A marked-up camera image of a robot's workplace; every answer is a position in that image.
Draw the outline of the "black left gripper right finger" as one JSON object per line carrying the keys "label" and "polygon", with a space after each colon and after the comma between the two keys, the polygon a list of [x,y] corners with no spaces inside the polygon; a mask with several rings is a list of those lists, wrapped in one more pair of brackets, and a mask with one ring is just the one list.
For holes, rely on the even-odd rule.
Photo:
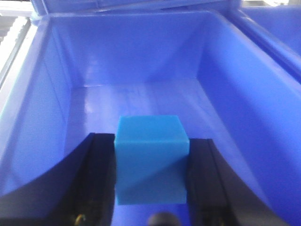
{"label": "black left gripper right finger", "polygon": [[190,139],[187,202],[193,226],[287,225],[235,173],[211,139]]}

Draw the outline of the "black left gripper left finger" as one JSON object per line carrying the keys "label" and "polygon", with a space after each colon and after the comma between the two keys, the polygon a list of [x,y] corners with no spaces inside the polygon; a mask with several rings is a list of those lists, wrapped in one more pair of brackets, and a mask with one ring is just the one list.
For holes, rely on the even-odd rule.
{"label": "black left gripper left finger", "polygon": [[115,202],[113,134],[90,133],[70,154],[0,199],[3,226],[109,226]]}

